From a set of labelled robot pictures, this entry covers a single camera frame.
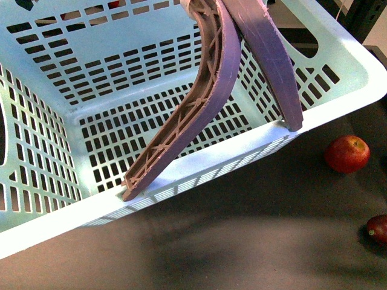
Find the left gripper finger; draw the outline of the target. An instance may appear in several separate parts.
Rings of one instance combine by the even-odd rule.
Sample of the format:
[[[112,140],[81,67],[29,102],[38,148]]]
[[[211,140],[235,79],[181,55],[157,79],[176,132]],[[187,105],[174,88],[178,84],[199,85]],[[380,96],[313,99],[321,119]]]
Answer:
[[[288,130],[304,120],[293,66],[281,35],[262,1],[224,1],[265,75]]]
[[[183,1],[200,29],[201,58],[190,91],[125,174],[124,201],[137,197],[212,121],[235,85],[241,41],[222,1]]]

